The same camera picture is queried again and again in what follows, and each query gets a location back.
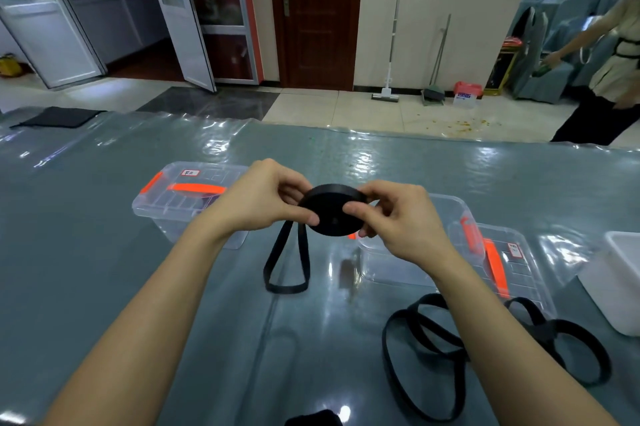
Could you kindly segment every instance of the black webbing loop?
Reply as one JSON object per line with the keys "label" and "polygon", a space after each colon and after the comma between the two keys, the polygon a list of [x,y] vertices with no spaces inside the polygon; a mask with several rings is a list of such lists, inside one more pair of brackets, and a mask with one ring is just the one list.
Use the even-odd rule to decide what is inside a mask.
{"label": "black webbing loop", "polygon": [[267,263],[264,265],[264,269],[262,270],[264,285],[267,288],[267,291],[275,293],[277,295],[295,295],[306,291],[306,289],[309,287],[309,278],[311,277],[311,263],[309,261],[309,244],[307,241],[307,228],[305,224],[298,224],[298,249],[300,250],[300,262],[302,264],[302,274],[305,276],[305,282],[300,285],[294,286],[278,286],[272,285],[269,282],[271,280],[271,273],[273,273],[273,269],[278,263],[280,254],[282,254],[284,246],[289,239],[289,234],[291,233],[292,227],[293,222],[291,220],[287,220],[282,225],[280,234],[278,234],[278,238],[276,239],[276,244],[273,245],[273,249],[271,249],[271,253],[269,254]]}
{"label": "black webbing loop", "polygon": [[[589,333],[580,325],[576,325],[572,322],[567,322],[566,320],[547,320],[540,309],[536,306],[536,304],[526,298],[512,299],[510,301],[507,301],[505,303],[505,306],[509,308],[513,302],[517,302],[524,306],[527,313],[529,313],[529,317],[531,318],[531,325],[523,322],[521,322],[521,324],[532,335],[532,337],[551,355],[551,357],[553,357],[556,362],[558,362],[558,364],[560,364],[560,366],[565,370],[566,366],[564,364],[564,360],[558,354],[555,346],[555,341],[558,334],[571,335],[577,340],[582,341],[592,351],[600,367],[600,374],[597,380],[593,382],[585,382],[581,381],[572,374],[572,377],[576,381],[580,382],[580,384],[585,387],[590,387],[604,384],[608,380],[610,380],[612,374],[611,359],[609,358],[609,355],[605,348],[602,346],[602,343],[600,343],[594,335]],[[442,295],[433,293],[430,295],[424,295],[407,309],[401,309],[391,315],[391,317],[389,317],[389,319],[387,320],[384,329],[382,330],[383,362],[387,371],[389,381],[393,384],[393,387],[395,387],[404,403],[409,406],[409,408],[411,408],[414,413],[416,413],[425,421],[432,423],[452,422],[453,420],[457,419],[460,414],[462,414],[462,410],[464,410],[465,407],[465,401],[467,399],[465,369],[466,364],[469,361],[469,357],[467,355],[466,349],[464,348],[464,344],[460,340],[460,337],[455,336],[447,329],[444,329],[444,327],[442,327],[441,325],[438,325],[431,318],[425,317],[423,314],[421,314],[418,311],[418,307],[420,305],[437,306],[438,308],[448,309],[447,303],[444,301]],[[426,414],[423,410],[416,406],[416,404],[409,397],[409,394],[407,394],[407,392],[404,390],[402,383],[400,383],[400,379],[398,378],[391,361],[391,356],[389,355],[387,346],[387,331],[392,323],[401,320],[404,320],[406,322],[406,325],[411,331],[413,337],[425,349],[430,350],[431,352],[435,353],[445,360],[450,360],[451,362],[453,362],[455,401],[451,410],[451,414],[447,418],[434,418]],[[435,346],[433,341],[428,338],[428,336],[424,332],[424,329],[427,329],[428,331],[434,333],[435,335],[450,343],[451,345],[457,347],[458,349],[452,352],[443,352],[441,349]]]}

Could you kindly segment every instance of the dark floor mat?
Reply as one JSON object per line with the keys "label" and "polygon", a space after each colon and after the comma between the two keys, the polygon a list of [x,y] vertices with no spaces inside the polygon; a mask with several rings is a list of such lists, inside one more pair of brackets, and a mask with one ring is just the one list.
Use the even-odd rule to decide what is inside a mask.
{"label": "dark floor mat", "polygon": [[171,87],[138,111],[261,121],[278,96],[275,92],[227,87],[215,94],[195,87]]}
{"label": "dark floor mat", "polygon": [[93,119],[104,111],[92,111],[89,109],[76,109],[72,107],[47,107],[36,117],[32,117],[19,124],[18,126],[40,126],[40,127],[67,127],[68,129],[76,129],[85,122]]}

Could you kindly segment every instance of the clear plastic sheet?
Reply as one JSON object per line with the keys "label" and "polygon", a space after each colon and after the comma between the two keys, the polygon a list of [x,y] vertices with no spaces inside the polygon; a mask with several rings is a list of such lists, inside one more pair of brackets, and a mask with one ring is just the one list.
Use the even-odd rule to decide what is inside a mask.
{"label": "clear plastic sheet", "polygon": [[[8,168],[0,177],[0,413],[41,420],[169,251],[156,226],[131,211],[158,168],[172,161],[248,166],[272,157],[315,185],[421,184],[462,198],[478,222],[522,233],[558,317],[585,326],[612,357],[611,382],[593,393],[623,426],[640,423],[637,340],[615,333],[574,278],[604,232],[640,229],[638,151],[140,113],[101,114],[104,121],[80,139],[43,129],[7,140],[14,116],[0,116],[0,165]],[[38,153],[29,164],[20,163],[25,150]],[[34,170],[43,155],[54,157]],[[158,424],[281,425],[324,407],[348,408],[349,425],[414,424],[389,387],[380,337],[391,313],[422,289],[358,279],[356,243],[309,232],[308,291],[270,295],[261,269],[279,230],[251,232],[238,251],[221,253]],[[290,239],[274,279],[297,283],[299,259]],[[446,315],[436,318],[452,326]],[[419,405],[432,414],[448,410],[451,371],[416,359],[398,332],[390,351]],[[570,349],[568,364],[592,371],[584,350]],[[497,424],[471,371],[467,390],[457,424]]]}

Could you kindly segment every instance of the tiled floor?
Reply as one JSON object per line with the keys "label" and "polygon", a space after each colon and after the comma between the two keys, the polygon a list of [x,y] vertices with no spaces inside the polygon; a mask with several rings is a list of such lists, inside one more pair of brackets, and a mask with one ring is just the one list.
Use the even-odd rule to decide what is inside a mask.
{"label": "tiled floor", "polygon": [[[0,79],[0,110],[21,106],[60,106],[135,111],[173,86],[186,82],[104,78],[67,90],[48,91],[35,75]],[[572,113],[572,104],[550,105],[508,97],[485,97],[475,109],[424,107],[418,96],[401,95],[398,103],[372,100],[371,94],[335,90],[243,88],[280,93],[263,121],[363,131],[425,134],[445,138],[494,141],[548,141]],[[640,123],[613,147],[640,148]]]}

